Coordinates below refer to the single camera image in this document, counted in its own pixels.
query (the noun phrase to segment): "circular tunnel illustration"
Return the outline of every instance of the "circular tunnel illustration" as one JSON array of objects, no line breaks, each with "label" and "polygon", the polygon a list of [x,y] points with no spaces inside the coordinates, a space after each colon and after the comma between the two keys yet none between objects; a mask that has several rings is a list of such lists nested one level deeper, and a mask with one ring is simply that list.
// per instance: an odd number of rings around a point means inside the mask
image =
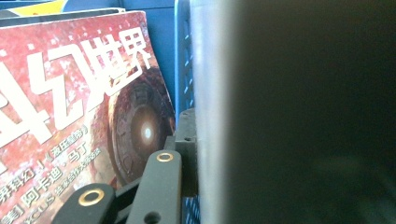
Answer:
[{"label": "circular tunnel illustration", "polygon": [[158,90],[137,79],[120,92],[113,116],[110,158],[125,185],[143,174],[149,155],[163,149],[166,137],[173,134],[173,109]]}]

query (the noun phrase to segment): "glowing light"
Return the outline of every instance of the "glowing light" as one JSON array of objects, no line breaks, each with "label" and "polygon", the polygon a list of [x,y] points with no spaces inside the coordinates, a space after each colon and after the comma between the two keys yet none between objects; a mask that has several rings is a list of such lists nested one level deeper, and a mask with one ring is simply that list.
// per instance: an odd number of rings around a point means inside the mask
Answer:
[{"label": "glowing light", "polygon": [[150,128],[146,128],[146,130],[145,130],[145,137],[146,137],[146,138],[150,138],[150,137],[151,137],[151,129],[150,129]]}]

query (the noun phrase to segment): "magazine cover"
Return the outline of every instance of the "magazine cover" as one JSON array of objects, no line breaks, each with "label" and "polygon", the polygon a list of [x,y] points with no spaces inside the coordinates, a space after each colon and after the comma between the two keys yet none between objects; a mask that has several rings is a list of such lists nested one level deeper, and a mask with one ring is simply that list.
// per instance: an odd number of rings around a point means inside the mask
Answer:
[{"label": "magazine cover", "polygon": [[1,223],[50,223],[77,189],[120,188],[173,134],[144,12],[0,36]]}]

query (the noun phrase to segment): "book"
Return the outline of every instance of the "book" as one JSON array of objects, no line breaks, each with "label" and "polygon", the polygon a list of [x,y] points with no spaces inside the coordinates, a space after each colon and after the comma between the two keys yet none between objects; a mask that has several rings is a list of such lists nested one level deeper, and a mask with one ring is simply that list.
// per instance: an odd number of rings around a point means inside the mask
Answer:
[{"label": "book", "polygon": [[80,19],[87,17],[104,16],[108,14],[117,14],[117,13],[125,12],[125,9],[121,7],[106,7],[106,8],[81,10],[81,11],[63,12],[59,14],[21,16],[21,17],[13,17],[13,18],[1,18],[1,12],[2,11],[0,11],[0,27],[7,27],[7,26],[15,26],[15,25],[40,23],[46,21],[65,21],[65,20]]},{"label": "book", "polygon": [[0,218],[50,223],[77,189],[143,174],[175,113],[142,11],[0,28]]},{"label": "book", "polygon": [[33,4],[25,7],[4,9],[0,10],[0,18],[58,14],[62,12],[66,2],[66,0],[56,0],[41,4]]}]

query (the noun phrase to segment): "hole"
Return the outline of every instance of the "hole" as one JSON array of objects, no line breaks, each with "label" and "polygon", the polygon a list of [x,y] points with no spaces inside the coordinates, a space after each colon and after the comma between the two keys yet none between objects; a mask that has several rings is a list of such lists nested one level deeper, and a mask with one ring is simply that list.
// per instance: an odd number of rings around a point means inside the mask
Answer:
[{"label": "hole", "polygon": [[160,214],[158,212],[150,212],[145,216],[146,224],[157,224],[161,220]]},{"label": "hole", "polygon": [[184,20],[183,22],[183,28],[184,28],[184,36],[189,36],[190,35],[190,23],[188,20]]},{"label": "hole", "polygon": [[87,194],[87,196],[85,196],[85,201],[91,202],[97,198],[99,198],[98,192],[92,192],[90,194]]},{"label": "hole", "polygon": [[160,159],[163,161],[169,160],[169,158],[171,158],[169,155],[166,154],[160,155]]}]

